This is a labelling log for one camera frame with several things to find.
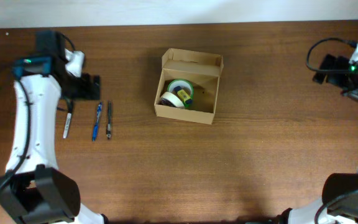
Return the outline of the blue retractable pen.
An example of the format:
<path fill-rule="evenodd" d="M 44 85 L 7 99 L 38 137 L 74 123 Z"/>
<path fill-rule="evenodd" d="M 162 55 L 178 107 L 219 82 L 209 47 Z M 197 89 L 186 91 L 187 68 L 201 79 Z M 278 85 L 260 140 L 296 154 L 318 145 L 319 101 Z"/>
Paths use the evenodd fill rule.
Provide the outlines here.
<path fill-rule="evenodd" d="M 96 109 L 96 119 L 95 119 L 95 124 L 94 124 L 94 127 L 93 127 L 92 141 L 95 141 L 97 139 L 97 136 L 98 136 L 99 120 L 100 120 L 100 117 L 101 117 L 102 108 L 103 108 L 103 103 L 100 102 L 98 104 L 98 106 L 97 106 L 97 109 Z"/>

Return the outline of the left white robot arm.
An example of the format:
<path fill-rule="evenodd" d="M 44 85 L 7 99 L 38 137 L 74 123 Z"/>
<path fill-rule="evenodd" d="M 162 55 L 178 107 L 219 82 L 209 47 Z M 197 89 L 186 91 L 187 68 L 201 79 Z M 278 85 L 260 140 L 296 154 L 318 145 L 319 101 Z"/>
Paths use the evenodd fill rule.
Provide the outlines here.
<path fill-rule="evenodd" d="M 58 102 L 68 111 L 76 100 L 98 100 L 100 77 L 83 73 L 84 53 L 67 49 L 61 32 L 42 30 L 35 52 L 12 65 L 16 94 L 14 141 L 0 206 L 16 223 L 107 223 L 81 202 L 77 183 L 61 173 L 55 155 Z"/>

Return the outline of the yellow and black highlighter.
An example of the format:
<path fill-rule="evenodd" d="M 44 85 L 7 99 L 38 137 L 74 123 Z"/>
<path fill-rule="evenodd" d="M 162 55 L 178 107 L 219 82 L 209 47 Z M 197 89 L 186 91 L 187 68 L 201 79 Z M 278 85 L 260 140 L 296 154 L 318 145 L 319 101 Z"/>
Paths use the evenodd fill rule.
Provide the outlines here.
<path fill-rule="evenodd" d="M 185 106 L 192 104 L 192 97 L 181 86 L 176 86 L 174 91 L 177 93 L 178 97 L 182 100 Z"/>

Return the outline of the black and white marker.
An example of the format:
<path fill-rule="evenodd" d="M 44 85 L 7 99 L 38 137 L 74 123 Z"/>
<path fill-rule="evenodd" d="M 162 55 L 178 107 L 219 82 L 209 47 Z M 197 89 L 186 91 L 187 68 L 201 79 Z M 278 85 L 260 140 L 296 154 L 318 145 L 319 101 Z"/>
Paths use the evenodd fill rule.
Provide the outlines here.
<path fill-rule="evenodd" d="M 69 128 L 70 128 L 70 123 L 71 123 L 71 117 L 73 114 L 73 107 L 74 107 L 74 101 L 73 100 L 68 100 L 68 113 L 66 116 L 66 121 L 65 121 L 65 127 L 63 130 L 63 139 L 66 139 L 68 136 L 68 132 L 69 132 Z"/>

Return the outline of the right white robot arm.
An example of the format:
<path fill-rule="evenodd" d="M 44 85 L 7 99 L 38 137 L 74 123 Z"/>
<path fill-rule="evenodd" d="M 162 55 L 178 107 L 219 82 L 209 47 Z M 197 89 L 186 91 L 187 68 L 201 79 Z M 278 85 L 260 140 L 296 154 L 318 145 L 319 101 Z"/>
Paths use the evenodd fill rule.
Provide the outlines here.
<path fill-rule="evenodd" d="M 350 58 L 327 54 L 315 72 L 313 81 L 330 83 L 341 95 L 358 102 L 358 39 L 340 42 L 354 48 Z M 358 223 L 358 168 L 355 173 L 333 173 L 325 181 L 322 196 L 301 208 L 288 208 L 271 223 L 327 224 Z"/>

